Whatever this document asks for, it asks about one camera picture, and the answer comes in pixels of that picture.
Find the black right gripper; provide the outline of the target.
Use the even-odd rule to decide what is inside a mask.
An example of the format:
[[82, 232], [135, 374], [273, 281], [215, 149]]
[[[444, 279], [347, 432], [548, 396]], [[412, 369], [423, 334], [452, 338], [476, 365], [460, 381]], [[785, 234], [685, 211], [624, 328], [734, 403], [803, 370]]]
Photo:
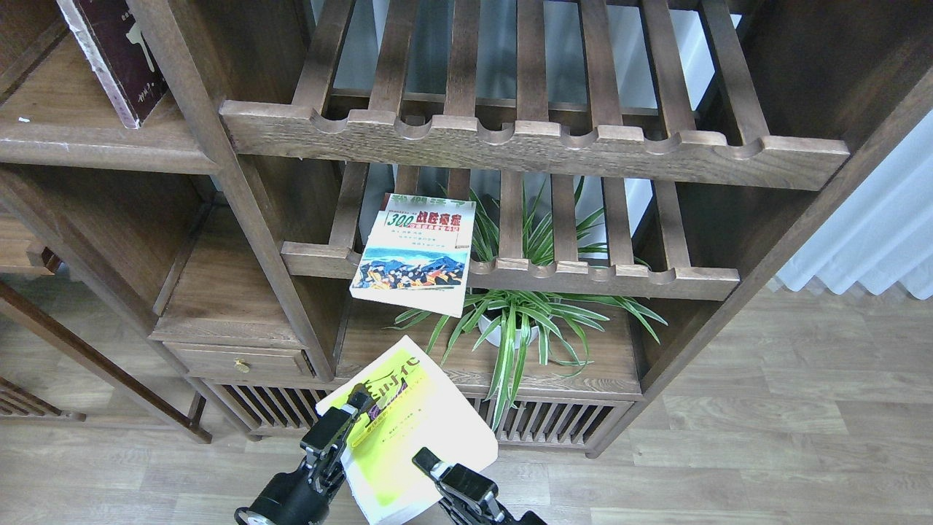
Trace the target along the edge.
[[499, 487], [461, 463], [441, 461], [426, 446], [411, 462], [434, 481], [439, 504], [453, 524], [546, 524], [533, 511], [516, 519], [496, 501]]

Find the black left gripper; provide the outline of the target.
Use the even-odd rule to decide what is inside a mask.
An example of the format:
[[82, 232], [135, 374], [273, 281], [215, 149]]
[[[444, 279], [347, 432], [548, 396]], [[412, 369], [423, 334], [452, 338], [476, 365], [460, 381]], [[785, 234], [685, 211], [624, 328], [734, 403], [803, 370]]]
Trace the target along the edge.
[[329, 408], [301, 439], [305, 458], [293, 472], [280, 472], [248, 507], [249, 524], [321, 524], [346, 481], [340, 462], [348, 433], [374, 401], [355, 386], [341, 408]]

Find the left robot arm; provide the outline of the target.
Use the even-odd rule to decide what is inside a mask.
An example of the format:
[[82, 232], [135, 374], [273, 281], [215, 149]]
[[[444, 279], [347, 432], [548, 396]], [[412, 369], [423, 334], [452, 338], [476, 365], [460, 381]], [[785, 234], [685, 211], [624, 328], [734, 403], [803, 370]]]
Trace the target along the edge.
[[321, 524], [346, 481], [341, 455], [360, 415], [373, 406], [363, 384], [354, 385], [346, 403], [333, 406], [301, 439], [305, 459], [293, 472], [280, 472], [250, 506], [236, 509], [238, 524]]

